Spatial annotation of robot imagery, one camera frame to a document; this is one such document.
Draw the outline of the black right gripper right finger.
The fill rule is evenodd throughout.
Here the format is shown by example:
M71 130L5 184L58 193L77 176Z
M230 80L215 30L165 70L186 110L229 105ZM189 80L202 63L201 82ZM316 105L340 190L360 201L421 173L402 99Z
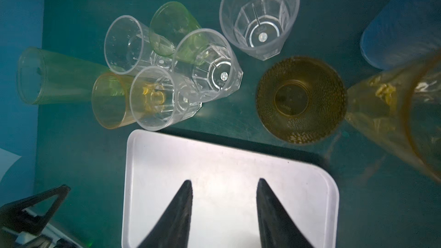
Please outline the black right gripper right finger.
M258 181L256 192L260 242L263 248L311 248L267 181Z

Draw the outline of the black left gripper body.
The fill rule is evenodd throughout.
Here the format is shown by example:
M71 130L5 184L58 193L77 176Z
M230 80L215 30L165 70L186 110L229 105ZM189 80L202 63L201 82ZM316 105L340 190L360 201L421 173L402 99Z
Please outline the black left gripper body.
M60 231L45 228L41 234L17 233L1 228L2 248L82 248L83 246Z

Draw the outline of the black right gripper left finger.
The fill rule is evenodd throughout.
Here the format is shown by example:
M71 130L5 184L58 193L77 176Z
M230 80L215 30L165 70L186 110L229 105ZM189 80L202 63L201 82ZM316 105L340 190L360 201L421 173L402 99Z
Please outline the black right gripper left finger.
M139 247L186 248L191 226L192 201L192 182L185 180Z

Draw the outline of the clear faceted glass three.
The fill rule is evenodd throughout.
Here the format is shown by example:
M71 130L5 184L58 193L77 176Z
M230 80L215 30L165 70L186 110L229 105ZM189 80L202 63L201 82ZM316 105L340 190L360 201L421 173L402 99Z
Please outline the clear faceted glass three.
M158 66L142 69L130 88L129 102L135 121L156 132L193 117L202 102L184 94L188 84L182 76Z

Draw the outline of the short yellow transparent glass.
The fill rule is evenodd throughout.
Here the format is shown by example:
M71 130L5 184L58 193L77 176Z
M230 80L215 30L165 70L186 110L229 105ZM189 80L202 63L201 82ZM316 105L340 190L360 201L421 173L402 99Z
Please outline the short yellow transparent glass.
M95 82L91 103L96 120L106 129L117 129L136 122L130 106L130 90L133 76L117 75L109 72L101 75ZM162 111L167 95L158 86L147 83L135 102L148 113Z

